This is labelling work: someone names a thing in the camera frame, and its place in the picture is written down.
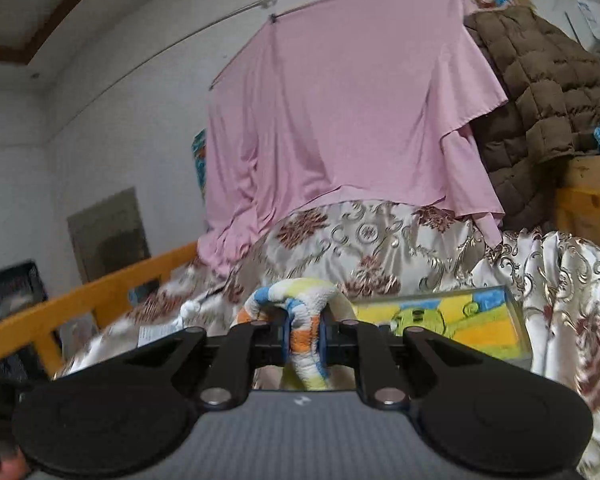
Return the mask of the person's hand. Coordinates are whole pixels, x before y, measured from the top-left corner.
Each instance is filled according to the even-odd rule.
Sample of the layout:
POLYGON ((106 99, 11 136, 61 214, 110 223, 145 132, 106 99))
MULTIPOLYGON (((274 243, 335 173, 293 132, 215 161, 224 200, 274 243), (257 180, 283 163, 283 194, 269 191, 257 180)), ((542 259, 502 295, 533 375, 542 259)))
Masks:
POLYGON ((30 474, 30 468, 17 445, 0 443, 0 480, 22 480, 30 474))

